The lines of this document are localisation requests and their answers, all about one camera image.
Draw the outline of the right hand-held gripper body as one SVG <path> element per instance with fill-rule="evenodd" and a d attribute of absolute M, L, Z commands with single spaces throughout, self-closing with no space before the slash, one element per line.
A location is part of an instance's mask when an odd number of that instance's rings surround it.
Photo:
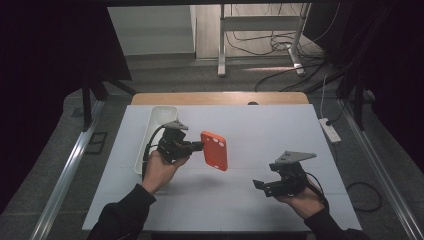
<path fill-rule="evenodd" d="M 276 172 L 280 175 L 280 180 L 265 183 L 266 189 L 263 190 L 265 195 L 267 197 L 293 196 L 302 192 L 308 180 L 300 162 L 315 157 L 315 153 L 285 151 L 273 162 L 282 165 L 282 169 Z"/>

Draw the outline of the white board table cover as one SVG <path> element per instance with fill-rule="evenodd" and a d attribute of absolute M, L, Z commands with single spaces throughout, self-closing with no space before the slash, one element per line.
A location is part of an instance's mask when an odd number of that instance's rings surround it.
<path fill-rule="evenodd" d="M 153 232 L 303 232 L 306 227 L 293 210 L 266 196 L 255 180 L 278 180 L 270 170 L 284 151 L 306 152 L 303 168 L 317 177 L 340 227 L 357 229 L 353 210 L 315 110 L 300 105 L 176 106 L 188 126 L 187 138 L 202 131 L 226 140 L 228 168 L 208 166 L 197 152 L 173 180 L 156 194 L 145 230 Z"/>

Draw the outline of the wooden table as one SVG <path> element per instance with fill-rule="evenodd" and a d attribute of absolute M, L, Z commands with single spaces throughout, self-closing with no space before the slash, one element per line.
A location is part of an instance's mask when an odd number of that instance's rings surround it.
<path fill-rule="evenodd" d="M 308 104 L 301 92 L 138 93 L 132 105 L 293 105 Z"/>

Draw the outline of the white power strip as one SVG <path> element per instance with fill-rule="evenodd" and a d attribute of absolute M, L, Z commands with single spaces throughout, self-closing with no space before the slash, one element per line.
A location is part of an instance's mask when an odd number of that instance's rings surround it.
<path fill-rule="evenodd" d="M 327 118 L 321 118 L 319 120 L 319 123 L 322 127 L 322 130 L 324 131 L 325 135 L 327 136 L 328 140 L 335 144 L 339 143 L 341 141 L 341 138 L 335 128 L 332 126 L 332 123 Z"/>

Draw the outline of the person's left hand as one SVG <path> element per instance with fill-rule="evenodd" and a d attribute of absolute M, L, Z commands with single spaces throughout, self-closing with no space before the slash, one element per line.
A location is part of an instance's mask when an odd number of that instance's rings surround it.
<path fill-rule="evenodd" d="M 151 195 L 154 195 L 172 180 L 177 170 L 187 161 L 188 157 L 185 157 L 177 159 L 173 163 L 168 163 L 158 151 L 153 151 L 148 157 L 141 186 Z"/>

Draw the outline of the person's right hand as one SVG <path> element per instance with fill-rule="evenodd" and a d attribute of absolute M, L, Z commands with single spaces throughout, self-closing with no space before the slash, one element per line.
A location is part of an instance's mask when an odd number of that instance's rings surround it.
<path fill-rule="evenodd" d="M 294 196 L 278 196 L 276 200 L 290 206 L 303 220 L 324 209 L 324 204 L 320 201 L 318 195 L 309 188 L 305 188 Z"/>

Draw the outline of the white desk frame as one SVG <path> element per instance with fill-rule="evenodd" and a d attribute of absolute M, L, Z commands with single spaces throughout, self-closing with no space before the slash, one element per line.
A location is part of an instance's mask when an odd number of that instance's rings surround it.
<path fill-rule="evenodd" d="M 228 31 L 294 31 L 293 42 L 289 45 L 288 54 L 291 58 L 293 68 L 298 76 L 305 75 L 297 46 L 302 35 L 310 4 L 306 3 L 300 10 L 298 16 L 225 16 L 225 5 L 220 5 L 219 23 L 219 54 L 218 54 L 218 76 L 226 75 L 225 56 L 225 33 Z"/>

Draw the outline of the black metal stand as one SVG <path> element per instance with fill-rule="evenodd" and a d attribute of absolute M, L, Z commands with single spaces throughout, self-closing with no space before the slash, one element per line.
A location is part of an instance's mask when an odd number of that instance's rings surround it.
<path fill-rule="evenodd" d="M 84 76 L 82 78 L 82 103 L 83 103 L 83 131 L 86 132 L 92 123 L 94 122 L 94 110 L 91 106 L 91 94 L 94 94 L 94 97 L 98 101 L 105 101 L 109 93 L 106 90 L 104 83 L 110 83 L 118 89 L 123 90 L 131 96 L 137 94 L 137 91 L 120 82 L 119 80 L 113 79 L 111 76 L 106 75 L 105 73 L 97 72 L 93 76 Z"/>
<path fill-rule="evenodd" d="M 363 82 L 357 79 L 348 79 L 344 77 L 338 88 L 336 89 L 336 96 L 339 99 L 348 100 L 350 94 L 353 93 L 353 119 L 360 130 L 364 130 L 362 121 L 362 110 L 364 104 L 364 85 Z"/>

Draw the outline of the black floor socket frame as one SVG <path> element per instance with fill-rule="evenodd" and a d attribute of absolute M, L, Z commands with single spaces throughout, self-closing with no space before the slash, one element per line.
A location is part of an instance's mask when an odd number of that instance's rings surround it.
<path fill-rule="evenodd" d="M 85 153 L 87 155 L 100 155 L 107 139 L 107 132 L 95 132 L 86 147 Z"/>

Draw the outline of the dark curtain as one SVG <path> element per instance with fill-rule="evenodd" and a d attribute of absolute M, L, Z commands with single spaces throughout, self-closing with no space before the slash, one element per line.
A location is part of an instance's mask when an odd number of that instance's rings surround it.
<path fill-rule="evenodd" d="M 316 0 L 304 35 L 353 67 L 337 95 L 371 91 L 374 113 L 424 172 L 424 0 Z"/>
<path fill-rule="evenodd" d="M 131 78 L 108 6 L 0 0 L 0 214 L 85 81 Z"/>

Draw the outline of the white plastic storage bin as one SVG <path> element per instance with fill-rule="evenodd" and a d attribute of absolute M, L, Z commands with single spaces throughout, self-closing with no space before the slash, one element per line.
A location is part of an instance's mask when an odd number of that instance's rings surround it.
<path fill-rule="evenodd" d="M 164 129 L 162 125 L 176 120 L 178 117 L 178 110 L 174 106 L 154 106 L 150 112 L 147 121 L 147 127 L 143 137 L 142 145 L 138 154 L 138 159 L 135 162 L 134 171 L 141 175 L 143 172 L 143 157 L 148 143 L 151 143 L 151 148 L 148 153 L 151 153 L 154 145 L 157 145 Z"/>

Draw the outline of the aluminium rail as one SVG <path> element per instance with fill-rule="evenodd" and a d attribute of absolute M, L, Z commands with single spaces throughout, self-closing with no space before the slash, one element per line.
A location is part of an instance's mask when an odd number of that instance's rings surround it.
<path fill-rule="evenodd" d="M 59 213 L 60 207 L 66 197 L 69 187 L 76 174 L 78 166 L 81 162 L 83 154 L 88 146 L 88 143 L 94 133 L 98 124 L 101 112 L 105 105 L 104 101 L 96 101 L 92 114 L 92 122 L 88 125 L 87 129 L 82 131 L 64 165 L 64 168 L 56 182 L 55 187 L 38 219 L 37 224 L 29 238 L 29 240 L 46 240 L 54 221 Z"/>
<path fill-rule="evenodd" d="M 409 240 L 424 240 L 424 231 L 419 227 L 412 210 L 391 179 L 382 162 L 382 158 L 377 153 L 366 132 L 361 130 L 356 124 L 353 110 L 342 100 L 338 100 L 338 104 Z"/>

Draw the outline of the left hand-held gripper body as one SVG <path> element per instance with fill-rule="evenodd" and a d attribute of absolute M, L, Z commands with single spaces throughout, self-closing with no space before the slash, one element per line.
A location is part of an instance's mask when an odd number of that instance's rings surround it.
<path fill-rule="evenodd" d="M 193 153 L 193 144 L 184 140 L 186 136 L 184 130 L 188 129 L 187 126 L 179 120 L 174 120 L 164 124 L 163 127 L 164 131 L 157 150 L 166 162 L 171 163 L 173 160 L 188 157 Z"/>

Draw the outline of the orange phone case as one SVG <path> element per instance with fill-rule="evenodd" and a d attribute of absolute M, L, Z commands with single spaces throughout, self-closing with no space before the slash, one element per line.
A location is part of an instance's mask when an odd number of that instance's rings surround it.
<path fill-rule="evenodd" d="M 208 131 L 201 132 L 205 162 L 218 170 L 228 169 L 227 144 L 224 137 Z"/>

